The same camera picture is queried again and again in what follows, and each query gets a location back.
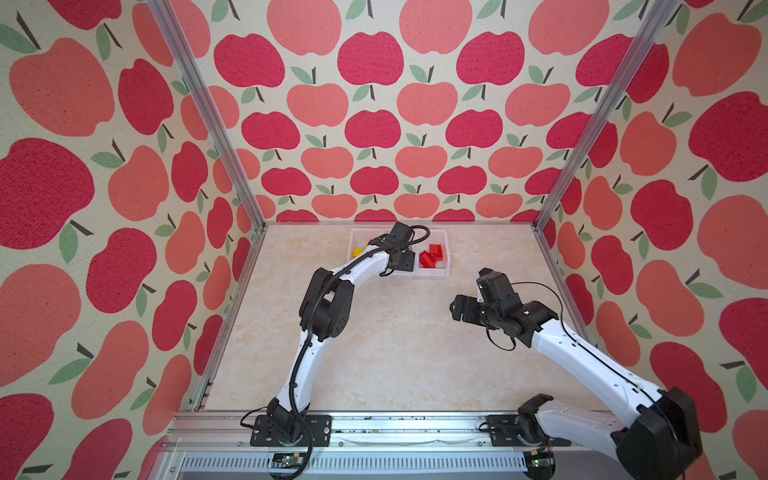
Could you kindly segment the red long lego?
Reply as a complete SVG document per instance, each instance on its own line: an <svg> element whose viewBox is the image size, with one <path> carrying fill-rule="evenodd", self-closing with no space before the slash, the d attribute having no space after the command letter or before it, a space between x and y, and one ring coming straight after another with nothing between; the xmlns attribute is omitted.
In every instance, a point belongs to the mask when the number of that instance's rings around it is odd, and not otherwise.
<svg viewBox="0 0 768 480"><path fill-rule="evenodd" d="M437 267L437 262L433 261L428 250L422 251L419 254L419 264L424 269L435 269Z"/></svg>

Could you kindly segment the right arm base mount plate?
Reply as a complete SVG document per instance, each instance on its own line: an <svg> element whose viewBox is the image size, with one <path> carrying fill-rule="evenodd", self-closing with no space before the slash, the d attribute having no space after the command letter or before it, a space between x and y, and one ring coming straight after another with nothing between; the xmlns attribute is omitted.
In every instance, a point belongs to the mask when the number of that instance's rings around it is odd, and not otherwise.
<svg viewBox="0 0 768 480"><path fill-rule="evenodd" d="M569 447L569 440L549 437L528 417L520 415L489 415L478 430L486 433L494 447Z"/></svg>

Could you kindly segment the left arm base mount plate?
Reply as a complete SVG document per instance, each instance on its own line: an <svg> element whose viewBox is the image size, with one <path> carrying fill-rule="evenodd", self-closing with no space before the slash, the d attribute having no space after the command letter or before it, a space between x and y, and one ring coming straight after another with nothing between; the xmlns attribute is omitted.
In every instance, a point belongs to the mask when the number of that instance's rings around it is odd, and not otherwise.
<svg viewBox="0 0 768 480"><path fill-rule="evenodd" d="M328 447L333 417L330 415L306 415L304 422L293 416L275 419L259 415L250 438L253 447Z"/></svg>

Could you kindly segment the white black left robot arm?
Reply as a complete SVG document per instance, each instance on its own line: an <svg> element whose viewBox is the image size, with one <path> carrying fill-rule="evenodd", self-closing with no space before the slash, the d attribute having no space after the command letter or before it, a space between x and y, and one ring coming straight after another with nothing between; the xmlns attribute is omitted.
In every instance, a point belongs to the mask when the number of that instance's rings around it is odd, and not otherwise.
<svg viewBox="0 0 768 480"><path fill-rule="evenodd" d="M293 366L280 393L267 407L276 438L294 444L309 435L306 411L312 385L326 347L350 319L355 289L374 277L411 272L415 263L410 248L368 246L341 267L315 271L299 309L301 335Z"/></svg>

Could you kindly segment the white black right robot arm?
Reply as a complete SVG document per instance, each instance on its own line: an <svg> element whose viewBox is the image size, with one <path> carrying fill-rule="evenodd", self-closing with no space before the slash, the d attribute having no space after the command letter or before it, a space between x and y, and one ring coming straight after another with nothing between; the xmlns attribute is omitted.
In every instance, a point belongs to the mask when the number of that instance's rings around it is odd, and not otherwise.
<svg viewBox="0 0 768 480"><path fill-rule="evenodd" d="M542 303L458 295L449 310L456 321L500 330L549 358L609 410L598 414L538 394L517 410L522 443L538 447L552 438L568 440L616 460L634 479L681 479L701 457L696 406L688 394L636 376L584 342Z"/></svg>

